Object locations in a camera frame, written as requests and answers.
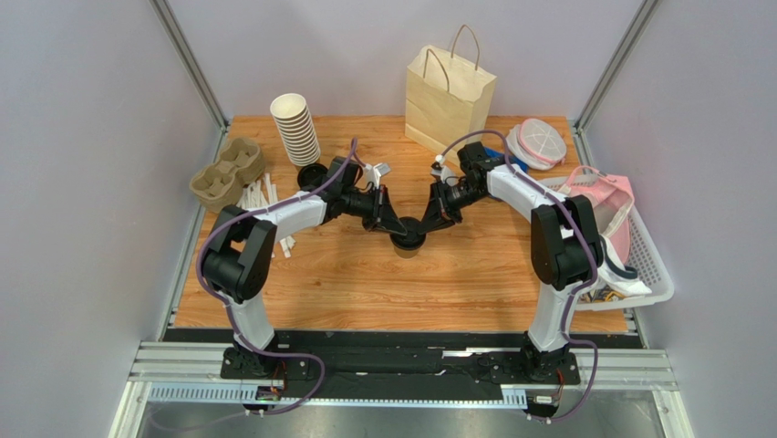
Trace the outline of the single paper cup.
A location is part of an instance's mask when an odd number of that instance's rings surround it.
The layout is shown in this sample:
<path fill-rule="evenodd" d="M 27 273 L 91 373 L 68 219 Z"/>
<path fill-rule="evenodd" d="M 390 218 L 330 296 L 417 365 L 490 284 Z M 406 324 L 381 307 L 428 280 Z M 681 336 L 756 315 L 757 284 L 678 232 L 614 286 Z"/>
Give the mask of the single paper cup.
<path fill-rule="evenodd" d="M 394 251 L 395 253 L 404 259 L 410 259 L 412 257 L 415 257 L 420 249 L 422 248 L 422 245 L 394 245 Z"/>

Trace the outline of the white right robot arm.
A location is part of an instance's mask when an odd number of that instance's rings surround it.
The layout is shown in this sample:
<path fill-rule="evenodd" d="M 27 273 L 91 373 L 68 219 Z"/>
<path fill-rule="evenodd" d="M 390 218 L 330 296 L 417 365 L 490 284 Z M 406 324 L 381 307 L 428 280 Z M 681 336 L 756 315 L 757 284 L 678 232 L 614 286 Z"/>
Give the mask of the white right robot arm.
<path fill-rule="evenodd" d="M 526 218 L 541 289 L 521 352 L 524 373 L 538 381 L 567 358 L 576 300 L 595 283 L 603 263 L 593 206 L 582 195 L 569 197 L 542 186 L 506 158 L 488 156 L 479 142 L 464 145 L 457 155 L 461 177 L 452 174 L 441 155 L 431 165 L 435 181 L 418 232 L 426 235 L 461 223 L 462 209 L 487 197 Z"/>

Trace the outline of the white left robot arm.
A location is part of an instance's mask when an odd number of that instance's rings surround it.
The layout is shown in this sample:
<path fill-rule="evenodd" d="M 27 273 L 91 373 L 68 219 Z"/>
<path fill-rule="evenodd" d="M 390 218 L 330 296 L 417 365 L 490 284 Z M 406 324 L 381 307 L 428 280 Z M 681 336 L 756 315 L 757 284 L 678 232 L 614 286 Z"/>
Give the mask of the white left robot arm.
<path fill-rule="evenodd" d="M 235 205 L 222 209 L 198 256 L 197 273 L 225 305 L 237 345 L 260 356 L 270 354 L 275 330 L 262 289 L 280 240 L 341 214 L 360 218 L 368 232 L 408 236 L 380 181 L 389 171 L 386 163 L 362 165 L 337 156 L 329 166 L 303 167 L 297 175 L 300 192 L 286 200 L 253 211 Z"/>

